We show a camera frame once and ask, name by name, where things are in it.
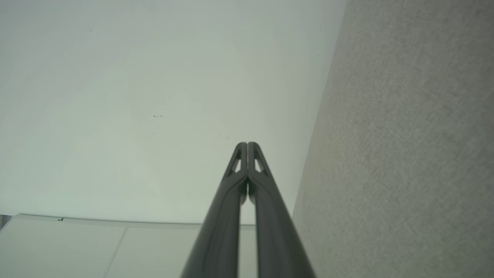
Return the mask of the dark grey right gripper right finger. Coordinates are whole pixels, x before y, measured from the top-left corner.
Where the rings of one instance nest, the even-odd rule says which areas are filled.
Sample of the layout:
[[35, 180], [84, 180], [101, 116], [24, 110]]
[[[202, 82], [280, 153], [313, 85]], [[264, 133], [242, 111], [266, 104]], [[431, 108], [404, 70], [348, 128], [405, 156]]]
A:
[[314, 278], [315, 273], [259, 144], [248, 143], [249, 198], [255, 205], [258, 276]]

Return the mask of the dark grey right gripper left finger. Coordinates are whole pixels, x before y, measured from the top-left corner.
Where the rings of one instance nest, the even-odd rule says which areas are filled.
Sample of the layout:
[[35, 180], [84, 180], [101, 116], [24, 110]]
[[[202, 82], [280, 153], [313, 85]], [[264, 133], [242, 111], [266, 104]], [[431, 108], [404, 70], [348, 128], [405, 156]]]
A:
[[236, 278], [240, 208], [247, 197], [247, 143], [237, 144], [182, 271], [182, 278]]

